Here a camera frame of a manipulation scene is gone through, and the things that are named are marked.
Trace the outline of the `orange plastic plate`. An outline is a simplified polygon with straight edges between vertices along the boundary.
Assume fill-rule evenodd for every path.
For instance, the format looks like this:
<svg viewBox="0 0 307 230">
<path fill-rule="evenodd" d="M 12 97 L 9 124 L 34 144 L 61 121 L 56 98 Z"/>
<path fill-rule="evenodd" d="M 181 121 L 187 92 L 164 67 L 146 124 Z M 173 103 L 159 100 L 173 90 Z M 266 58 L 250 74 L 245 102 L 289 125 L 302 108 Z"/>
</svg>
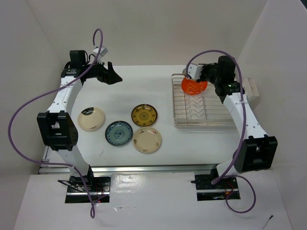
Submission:
<svg viewBox="0 0 307 230">
<path fill-rule="evenodd" d="M 200 94 L 206 90 L 207 86 L 207 81 L 196 82 L 187 78 L 184 78 L 181 83 L 183 92 L 189 95 Z"/>
</svg>

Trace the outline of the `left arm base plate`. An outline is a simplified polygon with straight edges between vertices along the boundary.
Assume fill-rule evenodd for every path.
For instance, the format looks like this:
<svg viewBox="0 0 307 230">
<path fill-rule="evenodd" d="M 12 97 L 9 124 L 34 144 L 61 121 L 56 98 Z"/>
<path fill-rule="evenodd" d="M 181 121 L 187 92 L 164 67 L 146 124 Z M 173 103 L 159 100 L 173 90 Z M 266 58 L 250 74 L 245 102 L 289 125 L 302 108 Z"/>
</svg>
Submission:
<svg viewBox="0 0 307 230">
<path fill-rule="evenodd" d="M 85 186 L 81 184 L 73 184 L 72 181 L 58 180 L 58 183 L 66 186 L 66 204 L 82 204 L 89 203 L 88 194 Z M 110 201 L 111 177 L 102 176 L 94 177 L 93 184 L 87 185 L 91 199 L 97 203 L 109 203 Z"/>
</svg>

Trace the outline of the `beige plate with green brushstroke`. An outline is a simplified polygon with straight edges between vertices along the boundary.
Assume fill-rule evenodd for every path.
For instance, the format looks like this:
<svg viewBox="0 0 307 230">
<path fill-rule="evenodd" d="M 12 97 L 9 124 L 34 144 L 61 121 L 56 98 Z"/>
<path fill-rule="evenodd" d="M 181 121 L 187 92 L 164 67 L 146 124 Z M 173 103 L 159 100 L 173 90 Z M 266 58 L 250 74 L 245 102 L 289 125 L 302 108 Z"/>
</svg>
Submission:
<svg viewBox="0 0 307 230">
<path fill-rule="evenodd" d="M 78 116 L 78 125 L 84 131 L 98 129 L 105 120 L 105 113 L 97 107 L 88 107 L 82 110 Z"/>
</svg>

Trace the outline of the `aluminium frame rail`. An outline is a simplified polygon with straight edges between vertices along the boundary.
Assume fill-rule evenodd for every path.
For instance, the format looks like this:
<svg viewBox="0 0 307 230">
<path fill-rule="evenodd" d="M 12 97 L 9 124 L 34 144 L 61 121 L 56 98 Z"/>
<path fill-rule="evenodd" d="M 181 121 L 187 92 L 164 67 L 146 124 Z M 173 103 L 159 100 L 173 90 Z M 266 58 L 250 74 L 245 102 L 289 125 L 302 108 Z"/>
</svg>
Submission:
<svg viewBox="0 0 307 230">
<path fill-rule="evenodd" d="M 72 118 L 87 107 L 98 107 L 106 115 L 104 127 L 79 131 L 78 150 L 96 174 L 158 172 L 208 169 L 219 159 L 222 136 L 203 129 L 179 129 L 174 125 L 171 75 L 179 66 L 119 66 L 123 81 L 106 85 L 87 80 L 78 93 Z M 105 139 L 105 126 L 113 121 L 131 122 L 132 109 L 142 103 L 158 111 L 154 127 L 162 135 L 161 146 L 153 153 L 141 153 L 133 142 L 114 147 Z"/>
</svg>

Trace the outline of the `blue floral plate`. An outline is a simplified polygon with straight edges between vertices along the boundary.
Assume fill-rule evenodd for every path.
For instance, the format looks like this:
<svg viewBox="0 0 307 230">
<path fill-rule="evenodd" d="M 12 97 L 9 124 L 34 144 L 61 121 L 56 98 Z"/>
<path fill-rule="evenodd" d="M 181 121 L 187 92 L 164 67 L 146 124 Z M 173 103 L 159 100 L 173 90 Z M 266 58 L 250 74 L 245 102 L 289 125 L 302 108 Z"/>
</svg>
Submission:
<svg viewBox="0 0 307 230">
<path fill-rule="evenodd" d="M 125 121 L 115 121 L 105 130 L 106 141 L 112 146 L 126 145 L 133 136 L 131 125 Z"/>
</svg>

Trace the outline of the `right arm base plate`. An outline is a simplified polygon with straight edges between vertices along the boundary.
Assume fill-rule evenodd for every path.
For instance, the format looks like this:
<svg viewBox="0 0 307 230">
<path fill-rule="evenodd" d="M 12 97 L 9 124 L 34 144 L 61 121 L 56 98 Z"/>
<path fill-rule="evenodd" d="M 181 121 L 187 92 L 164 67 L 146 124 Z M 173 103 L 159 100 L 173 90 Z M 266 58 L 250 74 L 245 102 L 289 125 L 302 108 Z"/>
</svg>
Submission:
<svg viewBox="0 0 307 230">
<path fill-rule="evenodd" d="M 224 178 L 217 184 L 211 184 L 213 180 L 212 174 L 196 174 L 194 179 L 190 181 L 195 185 L 197 201 L 214 201 L 240 199 L 238 183 L 235 177 Z"/>
</svg>

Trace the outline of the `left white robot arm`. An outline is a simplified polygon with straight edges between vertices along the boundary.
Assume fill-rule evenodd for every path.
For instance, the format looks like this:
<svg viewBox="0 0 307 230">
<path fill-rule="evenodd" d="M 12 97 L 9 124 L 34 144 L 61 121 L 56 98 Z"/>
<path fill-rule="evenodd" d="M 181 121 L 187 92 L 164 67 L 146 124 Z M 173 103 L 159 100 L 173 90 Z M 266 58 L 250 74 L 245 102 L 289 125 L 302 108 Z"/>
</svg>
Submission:
<svg viewBox="0 0 307 230">
<path fill-rule="evenodd" d="M 71 118 L 76 97 L 87 79 L 112 85 L 122 81 L 114 71 L 111 62 L 107 67 L 102 61 L 108 52 L 106 47 L 96 47 L 92 51 L 94 60 L 84 50 L 71 50 L 70 61 L 61 73 L 60 88 L 52 105 L 46 112 L 37 115 L 37 122 L 45 146 L 50 147 L 64 161 L 70 170 L 70 183 L 88 192 L 95 186 L 91 166 L 83 159 L 78 147 L 78 131 Z"/>
</svg>

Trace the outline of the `beige plate with flower motifs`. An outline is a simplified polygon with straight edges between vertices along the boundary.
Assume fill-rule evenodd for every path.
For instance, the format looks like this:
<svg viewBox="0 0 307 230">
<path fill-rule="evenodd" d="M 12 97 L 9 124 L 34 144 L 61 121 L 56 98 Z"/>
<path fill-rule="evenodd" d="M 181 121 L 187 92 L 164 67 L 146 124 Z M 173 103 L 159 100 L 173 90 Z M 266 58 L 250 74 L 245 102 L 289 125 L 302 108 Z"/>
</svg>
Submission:
<svg viewBox="0 0 307 230">
<path fill-rule="evenodd" d="M 142 127 L 134 133 L 132 142 L 137 151 L 152 154 L 160 148 L 162 135 L 153 127 Z"/>
</svg>

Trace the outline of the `yellow plate with dark rim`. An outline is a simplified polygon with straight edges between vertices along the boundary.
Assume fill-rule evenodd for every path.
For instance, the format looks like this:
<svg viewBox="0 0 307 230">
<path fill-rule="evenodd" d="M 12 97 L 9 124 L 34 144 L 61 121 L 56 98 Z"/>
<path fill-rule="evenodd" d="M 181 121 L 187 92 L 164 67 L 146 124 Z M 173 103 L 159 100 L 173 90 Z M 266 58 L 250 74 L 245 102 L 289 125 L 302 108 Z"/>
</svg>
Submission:
<svg viewBox="0 0 307 230">
<path fill-rule="evenodd" d="M 140 127 L 148 127 L 157 121 L 158 112 L 152 105 L 140 104 L 133 108 L 131 119 L 134 124 Z"/>
</svg>

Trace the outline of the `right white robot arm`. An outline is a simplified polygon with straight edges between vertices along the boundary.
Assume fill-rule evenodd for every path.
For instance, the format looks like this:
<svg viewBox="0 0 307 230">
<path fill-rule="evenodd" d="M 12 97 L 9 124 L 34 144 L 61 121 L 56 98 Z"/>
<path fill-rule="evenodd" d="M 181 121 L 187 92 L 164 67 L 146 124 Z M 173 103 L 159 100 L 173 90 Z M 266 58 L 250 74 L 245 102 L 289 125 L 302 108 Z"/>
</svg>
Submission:
<svg viewBox="0 0 307 230">
<path fill-rule="evenodd" d="M 278 141 L 261 127 L 243 88 L 243 78 L 237 62 L 229 56 L 220 56 L 216 63 L 205 64 L 201 81 L 214 85 L 215 93 L 229 111 L 240 134 L 240 141 L 232 159 L 216 166 L 210 183 L 221 188 L 228 176 L 271 168 Z"/>
</svg>

